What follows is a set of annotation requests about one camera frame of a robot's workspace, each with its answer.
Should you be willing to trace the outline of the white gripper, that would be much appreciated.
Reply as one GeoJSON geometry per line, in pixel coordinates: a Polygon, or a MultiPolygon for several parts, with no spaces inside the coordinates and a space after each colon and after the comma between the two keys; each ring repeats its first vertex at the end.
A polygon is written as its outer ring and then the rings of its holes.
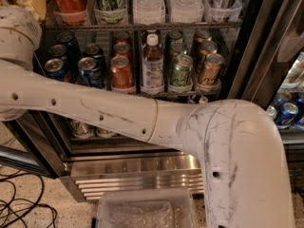
{"type": "Polygon", "coordinates": [[[24,0],[15,5],[0,7],[0,28],[21,33],[32,42],[34,49],[37,49],[42,36],[38,22],[42,23],[46,19],[47,0],[24,0]]]}

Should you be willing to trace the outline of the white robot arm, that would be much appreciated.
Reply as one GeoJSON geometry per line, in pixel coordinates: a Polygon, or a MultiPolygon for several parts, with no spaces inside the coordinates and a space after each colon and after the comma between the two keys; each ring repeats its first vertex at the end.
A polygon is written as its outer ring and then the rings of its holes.
{"type": "Polygon", "coordinates": [[[178,104],[48,79],[32,70],[36,18],[19,6],[0,15],[2,121],[42,110],[178,149],[199,160],[208,228],[295,228],[284,146],[261,107],[178,104]]]}

